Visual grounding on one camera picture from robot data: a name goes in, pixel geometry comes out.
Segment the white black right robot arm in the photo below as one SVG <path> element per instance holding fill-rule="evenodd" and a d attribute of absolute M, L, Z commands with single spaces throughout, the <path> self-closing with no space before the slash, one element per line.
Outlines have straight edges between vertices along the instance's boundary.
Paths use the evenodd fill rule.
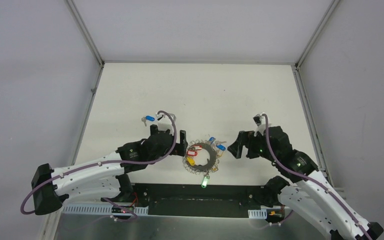
<path fill-rule="evenodd" d="M 239 131 L 227 149 L 239 159 L 243 148 L 247 158 L 267 159 L 280 172 L 253 193 L 253 204 L 286 206 L 332 240 L 377 240 L 384 232 L 378 222 L 369 222 L 345 202 L 316 163 L 293 148 L 280 126 Z"/>

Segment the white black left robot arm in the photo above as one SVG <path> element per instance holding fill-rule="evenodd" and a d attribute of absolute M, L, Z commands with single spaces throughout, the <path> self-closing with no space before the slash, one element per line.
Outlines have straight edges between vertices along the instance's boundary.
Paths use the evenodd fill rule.
<path fill-rule="evenodd" d="M 142 171 L 168 156 L 186 155 L 187 132 L 160 130 L 150 126 L 150 136 L 128 142 L 98 159 L 67 167 L 51 167 L 45 163 L 37 167 L 31 180 L 29 198 L 33 199 L 31 214 L 47 215 L 64 204 L 89 199 L 118 199 L 127 202 L 133 188 L 128 174 Z"/>

